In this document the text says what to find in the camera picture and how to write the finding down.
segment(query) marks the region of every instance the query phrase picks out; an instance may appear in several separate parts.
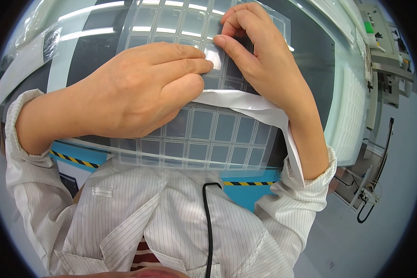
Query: shirt sleeve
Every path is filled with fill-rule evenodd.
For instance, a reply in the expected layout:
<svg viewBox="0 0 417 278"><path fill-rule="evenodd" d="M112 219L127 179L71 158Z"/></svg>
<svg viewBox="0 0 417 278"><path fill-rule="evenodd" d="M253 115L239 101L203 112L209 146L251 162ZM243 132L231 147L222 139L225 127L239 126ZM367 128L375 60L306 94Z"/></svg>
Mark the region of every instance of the shirt sleeve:
<svg viewBox="0 0 417 278"><path fill-rule="evenodd" d="M48 270L54 245L62 238L59 236L65 231L62 227L71 222L75 206L60 180L57 165L49 157L51 147L40 155L31 155L20 146L17 138L16 121L20 110L40 95L43 93L37 89L26 91L8 109L6 186L16 200L29 240Z"/></svg>
<svg viewBox="0 0 417 278"><path fill-rule="evenodd" d="M328 168L316 179L305 180L305 185L293 177L289 158L286 158L281 181L270 187L275 194L265 195L255 203L254 213L278 243L292 268L306 247L317 211L326 207L328 185L337 170L335 152L329 146L327 150Z"/></svg>

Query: forearm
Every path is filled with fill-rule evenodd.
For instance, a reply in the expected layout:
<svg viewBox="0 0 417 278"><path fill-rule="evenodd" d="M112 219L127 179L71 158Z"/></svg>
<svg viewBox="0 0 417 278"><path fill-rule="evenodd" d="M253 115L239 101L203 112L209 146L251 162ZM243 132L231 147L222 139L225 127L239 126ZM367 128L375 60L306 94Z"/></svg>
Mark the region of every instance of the forearm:
<svg viewBox="0 0 417 278"><path fill-rule="evenodd" d="M316 179L327 169L329 160L320 116L310 90L306 89L296 107L285 112L289 117L304 179Z"/></svg>
<svg viewBox="0 0 417 278"><path fill-rule="evenodd" d="M78 120L79 105L70 86L26 103L16 122L19 143L29 154L41 154L57 139L85 135Z"/></svg>

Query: white striped shirt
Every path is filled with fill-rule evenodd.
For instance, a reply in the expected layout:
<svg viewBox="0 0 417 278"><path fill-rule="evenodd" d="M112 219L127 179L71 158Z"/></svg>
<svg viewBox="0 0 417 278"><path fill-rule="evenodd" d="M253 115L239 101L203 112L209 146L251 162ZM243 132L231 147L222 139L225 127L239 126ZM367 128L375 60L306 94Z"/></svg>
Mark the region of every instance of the white striped shirt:
<svg viewBox="0 0 417 278"><path fill-rule="evenodd" d="M47 150L29 155L15 123L22 106L43 94L30 90L10 106L6 122L6 183L25 231L48 274L85 275L129 271L142 237L162 265L203 278L208 232L202 186L218 182L211 172L188 177L176 170L135 167L118 171L111 159L86 181L79 203L63 186ZM293 277L317 211L326 206L337 162L305 186L284 161L281 181L255 204L254 214L222 189L207 187L213 228L211 277Z"/></svg>

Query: person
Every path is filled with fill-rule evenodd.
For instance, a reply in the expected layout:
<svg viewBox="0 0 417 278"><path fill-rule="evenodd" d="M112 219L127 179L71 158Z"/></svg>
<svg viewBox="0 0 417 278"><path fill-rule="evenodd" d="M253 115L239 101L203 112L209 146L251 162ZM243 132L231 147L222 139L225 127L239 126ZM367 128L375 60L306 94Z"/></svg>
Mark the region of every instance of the person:
<svg viewBox="0 0 417 278"><path fill-rule="evenodd" d="M262 97L287 114L305 183L293 178L286 158L274 194L261 197L254 213L233 203L222 186L207 187L211 277L293 277L315 214L326 206L335 154L325 143L312 93L266 11L240 4L221 23L214 42ZM253 54L234 39L245 35ZM205 277L209 225L202 187L222 185L220 178L208 172L171 177L149 167L120 171L110 159L90 175L74 205L48 153L61 138L149 134L198 97L200 74L212 68L197 48L153 43L123 51L72 86L48 94L30 90L12 103L6 183L48 275ZM147 253L144 264L136 263Z"/></svg>

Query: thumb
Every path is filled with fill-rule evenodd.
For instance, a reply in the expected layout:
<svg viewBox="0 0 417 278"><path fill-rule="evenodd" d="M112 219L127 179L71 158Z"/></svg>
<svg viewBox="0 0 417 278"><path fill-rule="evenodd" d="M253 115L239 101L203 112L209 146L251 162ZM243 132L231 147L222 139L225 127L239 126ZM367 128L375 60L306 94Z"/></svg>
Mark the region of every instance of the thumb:
<svg viewBox="0 0 417 278"><path fill-rule="evenodd" d="M230 36L216 35L213 41L227 53L241 72L243 72L243 69L259 63L258 59L252 53Z"/></svg>

